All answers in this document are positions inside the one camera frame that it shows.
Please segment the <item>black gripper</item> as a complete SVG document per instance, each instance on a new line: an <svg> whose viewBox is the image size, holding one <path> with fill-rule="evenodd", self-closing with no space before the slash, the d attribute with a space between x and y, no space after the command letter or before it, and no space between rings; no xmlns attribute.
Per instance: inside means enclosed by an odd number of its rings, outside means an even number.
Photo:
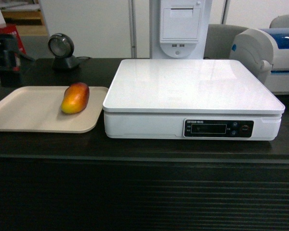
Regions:
<svg viewBox="0 0 289 231"><path fill-rule="evenodd" d="M0 34L0 84L3 87L22 86L25 72L34 62L34 58L19 50L15 36Z"/></svg>

